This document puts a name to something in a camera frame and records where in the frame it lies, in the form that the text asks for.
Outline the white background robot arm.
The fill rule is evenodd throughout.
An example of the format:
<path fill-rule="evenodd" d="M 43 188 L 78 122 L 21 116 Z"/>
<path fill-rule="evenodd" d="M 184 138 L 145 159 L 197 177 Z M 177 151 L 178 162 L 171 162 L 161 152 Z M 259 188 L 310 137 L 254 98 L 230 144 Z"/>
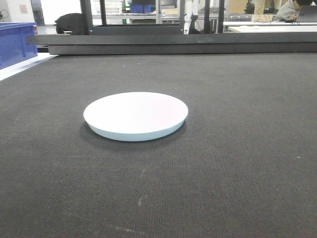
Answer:
<path fill-rule="evenodd" d="M 185 0 L 183 34 L 199 34 L 195 28 L 195 21 L 198 19 L 198 0 Z"/>

